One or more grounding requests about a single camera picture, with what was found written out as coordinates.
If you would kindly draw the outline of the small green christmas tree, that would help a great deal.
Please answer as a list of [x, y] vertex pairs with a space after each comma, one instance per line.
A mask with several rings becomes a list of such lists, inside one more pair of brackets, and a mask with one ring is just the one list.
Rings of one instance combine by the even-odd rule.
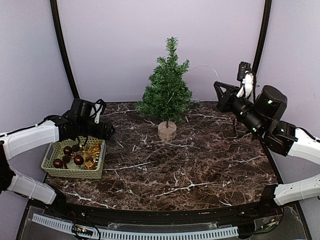
[[141, 116], [177, 123], [189, 109], [193, 93], [183, 76], [189, 70], [190, 61], [187, 59], [182, 64], [178, 63], [178, 45], [178, 38], [166, 39], [167, 56], [157, 58], [157, 66], [148, 78], [150, 84], [145, 87], [142, 100], [136, 105]]

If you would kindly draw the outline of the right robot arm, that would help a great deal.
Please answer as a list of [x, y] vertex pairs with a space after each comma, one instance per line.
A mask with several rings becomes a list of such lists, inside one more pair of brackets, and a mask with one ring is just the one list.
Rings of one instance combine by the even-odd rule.
[[253, 139], [259, 140], [269, 151], [293, 160], [294, 167], [315, 167], [307, 173], [303, 167], [300, 177], [290, 182], [264, 188], [255, 213], [266, 217], [276, 206], [319, 197], [320, 195], [320, 139], [303, 127], [282, 120], [288, 99], [278, 89], [265, 85], [255, 102], [240, 96], [238, 86], [215, 82], [217, 108], [222, 113], [233, 113]]

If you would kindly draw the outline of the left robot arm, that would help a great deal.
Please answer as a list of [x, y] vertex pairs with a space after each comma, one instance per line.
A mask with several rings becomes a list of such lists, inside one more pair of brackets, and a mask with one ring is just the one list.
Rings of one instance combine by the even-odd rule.
[[49, 144], [75, 140], [77, 137], [109, 140], [115, 128], [101, 119], [106, 107], [107, 104], [102, 99], [91, 102], [75, 98], [70, 109], [62, 115], [49, 115], [37, 124], [1, 133], [0, 191], [12, 192], [51, 205], [51, 210], [58, 217], [67, 218], [71, 208], [58, 198], [58, 190], [18, 171], [10, 161]]

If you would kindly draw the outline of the round wooden tree base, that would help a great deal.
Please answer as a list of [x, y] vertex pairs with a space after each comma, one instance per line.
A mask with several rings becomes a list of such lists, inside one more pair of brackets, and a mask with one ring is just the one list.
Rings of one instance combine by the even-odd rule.
[[176, 137], [177, 125], [172, 121], [163, 121], [158, 126], [158, 137], [163, 142], [169, 142]]

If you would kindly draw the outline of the brown ball ornament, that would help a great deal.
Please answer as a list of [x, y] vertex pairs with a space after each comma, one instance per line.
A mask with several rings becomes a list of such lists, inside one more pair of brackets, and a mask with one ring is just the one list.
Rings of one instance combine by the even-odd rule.
[[56, 169], [61, 169], [63, 167], [63, 161], [59, 158], [56, 158], [54, 161], [53, 161], [53, 166], [56, 168]]
[[76, 165], [80, 166], [80, 165], [82, 165], [82, 164], [84, 163], [84, 158], [83, 158], [82, 155], [76, 155], [76, 156], [73, 158], [73, 162], [74, 162]]
[[73, 153], [73, 149], [70, 146], [65, 146], [63, 148], [63, 154], [64, 155], [71, 155]]

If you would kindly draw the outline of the green perforated plastic basket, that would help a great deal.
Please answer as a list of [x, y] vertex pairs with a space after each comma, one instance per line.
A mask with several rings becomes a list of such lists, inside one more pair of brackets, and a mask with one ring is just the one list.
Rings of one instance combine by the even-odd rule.
[[[94, 169], [86, 169], [84, 164], [76, 165], [73, 160], [66, 164], [67, 168], [55, 168], [54, 160], [62, 159], [64, 156], [63, 149], [66, 146], [73, 146], [79, 143], [85, 145], [84, 150], [79, 150], [78, 153], [83, 154], [83, 157], [93, 158], [92, 163]], [[41, 168], [52, 177], [75, 178], [75, 179], [100, 179], [106, 154], [106, 141], [94, 137], [80, 136], [79, 140], [64, 140], [51, 143], [45, 153]]]

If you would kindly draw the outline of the brown pine cone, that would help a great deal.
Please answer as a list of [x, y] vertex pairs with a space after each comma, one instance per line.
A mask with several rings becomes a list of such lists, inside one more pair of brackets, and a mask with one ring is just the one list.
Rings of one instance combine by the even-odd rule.
[[63, 162], [69, 163], [70, 160], [71, 160], [71, 157], [70, 157], [69, 155], [64, 155], [64, 156], [62, 157], [62, 161], [63, 161]]

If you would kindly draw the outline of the gold gift box ornament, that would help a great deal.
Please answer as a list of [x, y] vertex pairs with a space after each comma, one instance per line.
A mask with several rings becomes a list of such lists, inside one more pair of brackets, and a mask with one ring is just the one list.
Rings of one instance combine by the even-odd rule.
[[92, 170], [94, 169], [95, 165], [92, 163], [92, 161], [85, 161], [84, 163], [84, 166], [87, 170]]

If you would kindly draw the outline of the right black frame post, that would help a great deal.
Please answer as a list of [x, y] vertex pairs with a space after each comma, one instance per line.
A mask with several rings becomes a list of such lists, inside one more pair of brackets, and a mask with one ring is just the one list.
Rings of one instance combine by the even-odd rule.
[[252, 65], [252, 71], [255, 74], [258, 73], [258, 69], [260, 66], [260, 62], [261, 62], [261, 58], [262, 58], [262, 54], [265, 46], [268, 25], [269, 25], [269, 20], [271, 15], [271, 8], [272, 8], [272, 0], [265, 0], [258, 42], [257, 42], [257, 47], [255, 51], [253, 65]]

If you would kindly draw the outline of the black frame post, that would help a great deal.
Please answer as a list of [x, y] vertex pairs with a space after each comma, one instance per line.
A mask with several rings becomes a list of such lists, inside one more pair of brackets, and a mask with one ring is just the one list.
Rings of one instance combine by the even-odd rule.
[[59, 15], [58, 1], [50, 0], [49, 2], [50, 2], [50, 8], [51, 8], [51, 14], [52, 14], [52, 20], [53, 20], [54, 30], [56, 34], [56, 39], [57, 39], [62, 63], [64, 66], [65, 74], [66, 74], [73, 98], [78, 99], [80, 98], [80, 95], [76, 86], [76, 82], [72, 73], [71, 64], [69, 61], [69, 56], [67, 53], [62, 24], [61, 24], [60, 15]]
[[269, 20], [271, 15], [271, 8], [272, 8], [272, 0], [265, 0], [258, 42], [257, 42], [257, 47], [255, 51], [253, 65], [252, 65], [252, 71], [255, 74], [258, 73], [258, 69], [260, 66], [260, 62], [261, 62], [261, 58], [262, 58], [262, 54], [265, 46], [268, 25], [269, 25]]

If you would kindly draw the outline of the left black frame post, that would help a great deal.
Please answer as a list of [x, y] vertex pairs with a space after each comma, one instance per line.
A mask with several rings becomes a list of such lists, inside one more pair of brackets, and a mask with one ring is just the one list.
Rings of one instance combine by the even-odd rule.
[[56, 39], [57, 39], [62, 63], [64, 66], [65, 74], [66, 74], [73, 98], [78, 99], [80, 98], [80, 95], [76, 86], [76, 82], [72, 73], [71, 64], [69, 61], [69, 56], [67, 53], [62, 24], [61, 24], [60, 15], [59, 15], [58, 1], [50, 0], [49, 2], [50, 2], [50, 8], [51, 8], [51, 14], [52, 14], [52, 20], [53, 20], [54, 30], [56, 34]]

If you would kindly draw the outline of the black front rail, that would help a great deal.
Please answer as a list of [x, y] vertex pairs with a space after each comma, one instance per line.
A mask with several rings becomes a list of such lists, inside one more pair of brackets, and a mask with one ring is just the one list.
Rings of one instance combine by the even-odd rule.
[[240, 206], [183, 211], [134, 211], [98, 208], [59, 200], [45, 208], [45, 213], [70, 220], [107, 226], [116, 224], [179, 225], [217, 222], [222, 225], [250, 225], [260, 218], [280, 219], [283, 208], [273, 203], [255, 202]]

